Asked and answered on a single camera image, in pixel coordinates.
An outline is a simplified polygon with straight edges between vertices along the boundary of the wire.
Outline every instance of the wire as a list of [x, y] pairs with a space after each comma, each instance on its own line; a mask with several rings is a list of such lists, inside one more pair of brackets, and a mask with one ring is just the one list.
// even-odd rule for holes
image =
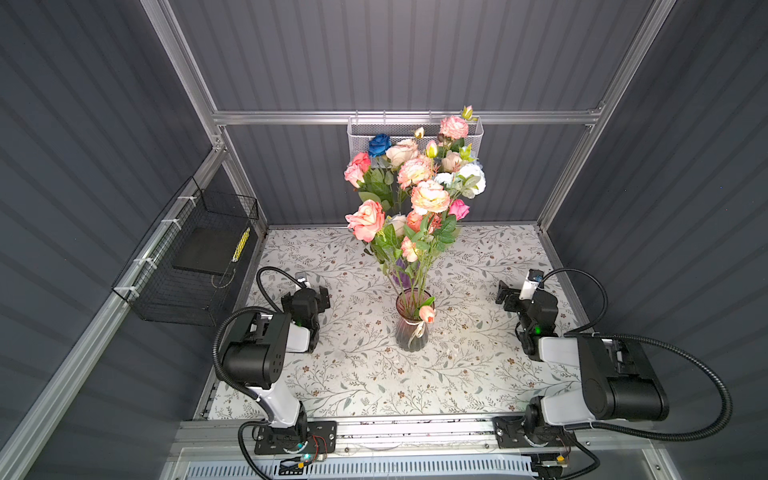
[[710, 423], [706, 427], [702, 429], [694, 430], [693, 432], [686, 432], [686, 433], [648, 432], [646, 430], [630, 429], [622, 425], [614, 425], [612, 423], [605, 423], [605, 422], [577, 423], [573, 425], [564, 425], [563, 428], [567, 430], [603, 429], [603, 430], [611, 430], [612, 432], [624, 433], [626, 435], [633, 435], [633, 436], [641, 437], [644, 439], [659, 440], [662, 442], [691, 442], [693, 440], [705, 439], [706, 437], [709, 437], [718, 433], [720, 430], [724, 429], [725, 425], [727, 425], [728, 422], [730, 421], [730, 417], [733, 414], [733, 400], [731, 399], [730, 393], [728, 392], [728, 388], [725, 386], [725, 383], [723, 383], [723, 380], [720, 379], [720, 377], [717, 376], [717, 374], [713, 372], [712, 369], [710, 369], [710, 367], [705, 365], [704, 362], [702, 362], [695, 356], [691, 355], [690, 353], [686, 352], [685, 350], [682, 350], [680, 348], [677, 348], [674, 345], [671, 345], [666, 342], [662, 342], [660, 340], [651, 339], [651, 338], [647, 338], [645, 336], [639, 336], [639, 335], [628, 335], [625, 333], [568, 332], [568, 333], [565, 333], [564, 336], [567, 336], [567, 337], [593, 336], [594, 338], [598, 338], [598, 339], [632, 340], [635, 342], [645, 343], [647, 345], [657, 346], [662, 349], [669, 350], [670, 352], [675, 353], [679, 356], [682, 356], [689, 362], [693, 363], [699, 370], [704, 372], [704, 374], [707, 377], [709, 377], [710, 380], [712, 380], [712, 383], [715, 384], [715, 387], [717, 388], [717, 391], [720, 394], [720, 414], [712, 423]]
[[255, 429], [257, 426], [262, 426], [261, 422], [251, 421], [251, 422], [245, 422], [237, 429], [237, 444], [240, 447], [240, 453], [243, 454], [243, 457], [245, 458], [246, 463], [249, 467], [256, 473], [256, 475], [259, 476], [262, 480], [272, 480], [264, 472], [258, 469], [256, 467], [256, 464], [253, 463], [253, 459], [250, 457], [250, 453], [248, 453], [248, 449], [245, 447], [245, 440], [243, 439], [243, 430], [247, 429], [248, 427], [253, 426]]
[[214, 370], [216, 371], [216, 375], [221, 379], [222, 382], [226, 383], [233, 389], [243, 393], [245, 396], [248, 396], [251, 399], [256, 400], [259, 406], [261, 406], [261, 408], [266, 413], [266, 417], [268, 420], [266, 424], [269, 424], [275, 419], [275, 412], [273, 412], [273, 410], [270, 408], [269, 405], [267, 405], [266, 402], [261, 402], [261, 397], [259, 397], [253, 390], [247, 388], [244, 384], [233, 379], [228, 373], [228, 371], [224, 369], [224, 365], [222, 364], [221, 358], [219, 357], [219, 347], [221, 346], [221, 341], [224, 338], [224, 333], [227, 331], [227, 327], [238, 316], [243, 315], [245, 313], [251, 313], [251, 312], [266, 313], [268, 315], [275, 314], [275, 312], [273, 312], [272, 310], [268, 310], [262, 306], [247, 306], [245, 308], [241, 308], [240, 310], [237, 310], [236, 312], [233, 312], [232, 315], [228, 316], [221, 323], [221, 325], [219, 325], [219, 329], [216, 331], [216, 336], [214, 337], [214, 346], [211, 349], [211, 352], [214, 359]]
[[259, 268], [259, 271], [256, 272], [256, 285], [259, 287], [259, 291], [264, 296], [267, 302], [272, 306], [272, 308], [275, 309], [275, 311], [282, 313], [283, 311], [277, 306], [274, 300], [272, 300], [272, 297], [266, 294], [266, 290], [264, 289], [264, 285], [261, 283], [261, 274], [264, 273], [267, 270], [272, 270], [273, 272], [282, 273], [285, 277], [293, 281], [296, 285], [298, 285], [300, 288], [306, 288], [306, 285], [303, 285], [299, 280], [296, 280], [293, 278], [288, 272], [281, 270], [277, 268], [276, 266], [262, 266]]
[[555, 275], [557, 273], [562, 273], [562, 272], [576, 272], [576, 273], [580, 273], [580, 274], [586, 276], [587, 278], [592, 280], [595, 285], [598, 286], [598, 288], [600, 289], [600, 294], [603, 296], [603, 308], [602, 308], [602, 310], [600, 310], [600, 313], [598, 314], [598, 316], [595, 317], [595, 319], [592, 320], [591, 322], [586, 323], [586, 324], [584, 324], [582, 326], [579, 326], [577, 328], [574, 328], [569, 333], [583, 332], [586, 329], [590, 329], [593, 326], [597, 325], [605, 317], [605, 314], [608, 312], [608, 294], [605, 291], [605, 287], [603, 286], [602, 283], [600, 283], [600, 281], [598, 279], [594, 278], [594, 276], [592, 276], [591, 274], [589, 274], [589, 273], [587, 273], [587, 272], [585, 272], [583, 270], [579, 270], [578, 268], [556, 268], [556, 269], [552, 270], [550, 273], [547, 273], [546, 275], [544, 275], [543, 279], [541, 279], [541, 282], [539, 282], [539, 285], [538, 285], [539, 288], [542, 288], [542, 289], [544, 288], [544, 282], [547, 281], [547, 278], [549, 278], [550, 276], [553, 276], [553, 275]]
[[582, 452], [586, 453], [587, 456], [592, 459], [592, 463], [589, 466], [586, 466], [586, 467], [582, 468], [581, 470], [577, 470], [576, 472], [569, 473], [567, 475], [563, 475], [560, 478], [558, 478], [558, 480], [571, 480], [572, 478], [581, 477], [582, 475], [586, 475], [589, 472], [593, 472], [593, 471], [597, 470], [598, 467], [600, 466], [600, 459], [598, 458], [598, 456], [595, 455], [594, 453], [590, 452], [587, 449], [587, 447], [585, 447], [581, 443], [579, 443], [578, 440], [576, 439], [576, 435], [572, 435], [571, 437], [572, 437], [571, 438], [571, 442], [573, 442], [573, 444], [576, 445], [576, 447], [579, 450], [581, 450]]

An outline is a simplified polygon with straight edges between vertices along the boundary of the aluminum rail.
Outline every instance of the aluminum rail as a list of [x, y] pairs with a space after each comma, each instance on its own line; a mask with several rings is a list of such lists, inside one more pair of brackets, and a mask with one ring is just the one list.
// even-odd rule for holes
[[[361, 124], [431, 123], [455, 111], [215, 111], [217, 125], [346, 125], [349, 119]], [[476, 111], [485, 125], [594, 125], [599, 111]]]

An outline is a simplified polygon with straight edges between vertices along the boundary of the peach rose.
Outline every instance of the peach rose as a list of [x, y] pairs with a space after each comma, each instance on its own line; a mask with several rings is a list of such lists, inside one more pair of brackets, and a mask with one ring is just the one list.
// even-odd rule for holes
[[462, 162], [461, 155], [454, 151], [449, 151], [447, 154], [445, 154], [445, 158], [443, 158], [440, 162], [440, 166], [442, 167], [443, 171], [449, 172], [451, 174], [458, 172], [458, 169], [463, 165], [464, 163]]
[[416, 185], [432, 176], [432, 160], [422, 155], [406, 161], [397, 175], [397, 183], [405, 190], [410, 185]]
[[349, 222], [347, 228], [354, 229], [357, 240], [370, 242], [384, 226], [384, 210], [379, 202], [366, 200], [356, 214], [346, 216], [346, 221]]
[[435, 309], [429, 305], [424, 305], [419, 309], [419, 318], [427, 323], [435, 322]]
[[440, 121], [440, 133], [453, 140], [458, 140], [469, 135], [469, 124], [467, 124], [467, 120], [455, 115], [446, 117]]
[[419, 146], [411, 138], [406, 138], [387, 149], [386, 156], [394, 168], [399, 167], [406, 161], [411, 160], [419, 154]]
[[349, 162], [349, 166], [344, 171], [344, 180], [350, 182], [353, 187], [359, 188], [360, 184], [365, 183], [362, 176], [371, 168], [371, 159], [367, 152], [360, 152]]
[[360, 184], [365, 183], [365, 180], [362, 178], [364, 174], [365, 172], [362, 171], [359, 165], [349, 165], [344, 170], [344, 180], [350, 182], [353, 187], [359, 188]]
[[451, 196], [434, 180], [420, 182], [411, 192], [413, 210], [421, 215], [427, 212], [439, 214], [451, 205]]
[[419, 259], [419, 255], [416, 254], [416, 247], [414, 246], [411, 239], [409, 239], [408, 237], [405, 237], [402, 239], [402, 244], [400, 245], [400, 249], [402, 250], [402, 255], [409, 262], [413, 263]]
[[423, 215], [419, 215], [415, 211], [412, 211], [406, 217], [406, 224], [411, 228], [411, 230], [418, 232], [422, 226], [423, 217], [424, 217]]

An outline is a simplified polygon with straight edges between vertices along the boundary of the vent grille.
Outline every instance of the vent grille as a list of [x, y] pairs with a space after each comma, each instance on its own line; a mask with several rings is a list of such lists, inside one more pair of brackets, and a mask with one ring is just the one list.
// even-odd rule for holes
[[[381, 458], [329, 458], [304, 468], [301, 475], [277, 474], [277, 460], [256, 460], [256, 465], [271, 478], [389, 478], [392, 476], [447, 476], [477, 474], [538, 476], [531, 470], [531, 459], [520, 455], [437, 455]], [[242, 462], [191, 462], [187, 478], [225, 480], [256, 479]]]

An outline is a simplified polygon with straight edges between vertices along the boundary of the vase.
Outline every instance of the vase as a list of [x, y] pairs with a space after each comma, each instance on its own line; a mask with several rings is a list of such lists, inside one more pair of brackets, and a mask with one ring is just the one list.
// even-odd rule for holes
[[408, 352], [418, 352], [429, 340], [429, 325], [419, 318], [416, 309], [431, 295], [427, 291], [406, 289], [397, 296], [395, 306], [400, 320], [395, 328], [395, 340], [400, 348]]

